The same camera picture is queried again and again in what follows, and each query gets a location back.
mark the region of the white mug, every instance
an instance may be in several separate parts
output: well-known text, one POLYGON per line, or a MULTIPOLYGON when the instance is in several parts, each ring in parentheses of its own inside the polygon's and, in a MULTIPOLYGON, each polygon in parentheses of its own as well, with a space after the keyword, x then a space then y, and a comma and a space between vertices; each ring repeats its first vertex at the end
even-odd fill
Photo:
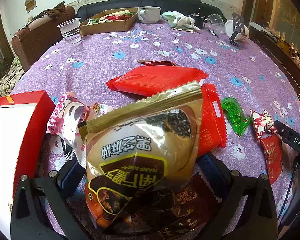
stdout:
POLYGON ((160 20, 161 8, 155 6, 138 7, 139 21, 145 24, 154 24, 160 20))

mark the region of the metal screw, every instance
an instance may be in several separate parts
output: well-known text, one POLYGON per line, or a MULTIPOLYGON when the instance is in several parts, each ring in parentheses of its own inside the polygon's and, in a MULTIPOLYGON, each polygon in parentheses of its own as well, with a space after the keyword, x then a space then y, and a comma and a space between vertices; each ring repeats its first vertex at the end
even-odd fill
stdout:
POLYGON ((20 179, 21 179, 22 181, 25 181, 26 179, 28 179, 28 176, 27 176, 27 175, 22 175, 22 176, 20 177, 20 179))
POLYGON ((56 176, 58 174, 57 171, 50 171, 49 172, 49 177, 53 178, 54 176, 56 176))
POLYGON ((232 171, 231 171, 231 175, 232 175, 232 176, 235 176, 235 177, 238 177, 238 176, 240 175, 240 173, 239 173, 239 171, 237 171, 237 170, 232 170, 232 171))
POLYGON ((262 174, 261 174, 261 178, 263 178, 263 179, 268 179, 268 175, 262 173, 262 174))

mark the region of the brown sofa armrest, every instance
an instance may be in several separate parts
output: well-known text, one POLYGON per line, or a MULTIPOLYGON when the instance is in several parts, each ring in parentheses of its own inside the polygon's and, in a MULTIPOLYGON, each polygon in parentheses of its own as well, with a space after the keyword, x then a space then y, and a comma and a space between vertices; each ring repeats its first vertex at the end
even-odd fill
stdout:
POLYGON ((18 55, 22 68, 26 72, 52 45, 62 40, 57 27, 59 24, 74 17, 74 8, 67 6, 66 10, 55 21, 50 18, 34 20, 25 29, 19 30, 12 38, 12 48, 18 55))

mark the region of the black leather sofa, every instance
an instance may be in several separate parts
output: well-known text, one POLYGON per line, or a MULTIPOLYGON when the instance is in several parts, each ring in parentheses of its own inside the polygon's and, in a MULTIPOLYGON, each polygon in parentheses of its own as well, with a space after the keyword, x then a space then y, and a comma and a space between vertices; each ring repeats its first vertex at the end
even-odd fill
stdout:
POLYGON ((199 12, 205 17, 216 13, 221 15, 224 23, 227 21, 219 8, 202 3, 200 0, 109 0, 83 5, 78 9, 75 17, 81 17, 80 22, 83 22, 105 10, 140 6, 158 6, 161 7, 161 13, 178 11, 187 15, 188 13, 199 12))

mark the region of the white plush toy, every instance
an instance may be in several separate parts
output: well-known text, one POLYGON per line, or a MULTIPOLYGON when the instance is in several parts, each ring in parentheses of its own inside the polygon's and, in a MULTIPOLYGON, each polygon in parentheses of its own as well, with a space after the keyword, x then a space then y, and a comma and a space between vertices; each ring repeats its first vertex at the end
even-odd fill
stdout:
POLYGON ((197 26, 194 26, 194 19, 188 16, 184 16, 182 13, 177 11, 165 12, 162 14, 164 20, 173 21, 173 25, 176 27, 187 27, 189 29, 194 29, 196 32, 200 32, 197 26))

